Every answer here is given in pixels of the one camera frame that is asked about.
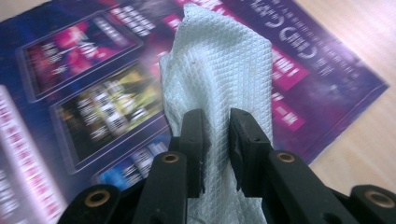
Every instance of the poster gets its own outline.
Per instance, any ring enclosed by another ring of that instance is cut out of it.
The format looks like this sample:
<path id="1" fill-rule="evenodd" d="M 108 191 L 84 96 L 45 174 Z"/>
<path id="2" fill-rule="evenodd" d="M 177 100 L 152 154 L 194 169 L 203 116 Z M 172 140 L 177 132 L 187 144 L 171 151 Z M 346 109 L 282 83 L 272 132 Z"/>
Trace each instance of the poster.
<path id="1" fill-rule="evenodd" d="M 56 223 L 83 189 L 148 176 L 171 137 L 158 62 L 187 2 L 272 42 L 274 147 L 306 162 L 387 88 L 289 0 L 52 1 L 0 23 L 1 223 Z"/>

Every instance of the light blue cloth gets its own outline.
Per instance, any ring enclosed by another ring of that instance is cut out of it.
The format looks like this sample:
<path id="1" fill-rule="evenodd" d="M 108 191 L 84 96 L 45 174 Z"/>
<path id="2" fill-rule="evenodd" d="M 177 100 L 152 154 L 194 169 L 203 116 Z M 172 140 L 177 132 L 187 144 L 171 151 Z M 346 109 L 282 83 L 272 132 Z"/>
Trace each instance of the light blue cloth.
<path id="1" fill-rule="evenodd" d="M 160 61 L 166 117 L 180 135 L 183 115 L 205 111 L 212 144 L 206 193 L 189 199 L 188 223 L 265 223 L 261 200 L 236 192 L 228 158 L 230 108 L 250 112 L 272 139 L 271 43 L 246 26 L 196 5 L 185 6 L 172 51 Z"/>

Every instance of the paper towel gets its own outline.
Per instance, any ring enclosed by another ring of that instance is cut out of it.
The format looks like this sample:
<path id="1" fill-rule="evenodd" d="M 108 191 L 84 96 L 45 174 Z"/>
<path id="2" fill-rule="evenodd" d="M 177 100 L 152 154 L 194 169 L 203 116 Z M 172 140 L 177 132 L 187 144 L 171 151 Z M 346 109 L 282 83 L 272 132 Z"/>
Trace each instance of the paper towel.
<path id="1" fill-rule="evenodd" d="M 160 67 L 173 135 L 180 135 L 186 112 L 202 108 L 212 144 L 204 163 L 206 191 L 189 199 L 188 223 L 265 223 L 261 199 L 236 191 L 227 134 L 230 108 L 236 107 L 250 112 L 272 139 L 271 43 L 230 18 L 186 5 Z"/>

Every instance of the light wood surface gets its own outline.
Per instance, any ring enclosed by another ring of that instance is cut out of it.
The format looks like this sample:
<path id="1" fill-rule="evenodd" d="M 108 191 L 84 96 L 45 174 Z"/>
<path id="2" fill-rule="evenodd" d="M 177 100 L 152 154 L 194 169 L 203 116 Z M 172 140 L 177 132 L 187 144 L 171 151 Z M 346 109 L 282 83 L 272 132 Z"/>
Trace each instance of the light wood surface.
<path id="1" fill-rule="evenodd" d="M 389 84 L 311 168 L 345 194 L 362 184 L 396 192 L 396 1 L 296 2 Z"/>

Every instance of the white cloth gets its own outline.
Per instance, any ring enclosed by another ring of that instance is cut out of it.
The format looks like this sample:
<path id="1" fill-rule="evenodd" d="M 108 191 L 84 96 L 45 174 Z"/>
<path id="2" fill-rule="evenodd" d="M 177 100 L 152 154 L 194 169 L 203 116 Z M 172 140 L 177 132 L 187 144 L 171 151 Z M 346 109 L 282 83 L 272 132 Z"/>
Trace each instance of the white cloth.
<path id="1" fill-rule="evenodd" d="M 230 18 L 186 5 L 174 46 L 160 67 L 173 135 L 180 135 L 183 115 L 192 109 L 202 108 L 208 121 L 206 192 L 189 199 L 188 223 L 265 223 L 261 200 L 236 192 L 228 122 L 231 107 L 246 110 L 272 139 L 271 43 Z"/>

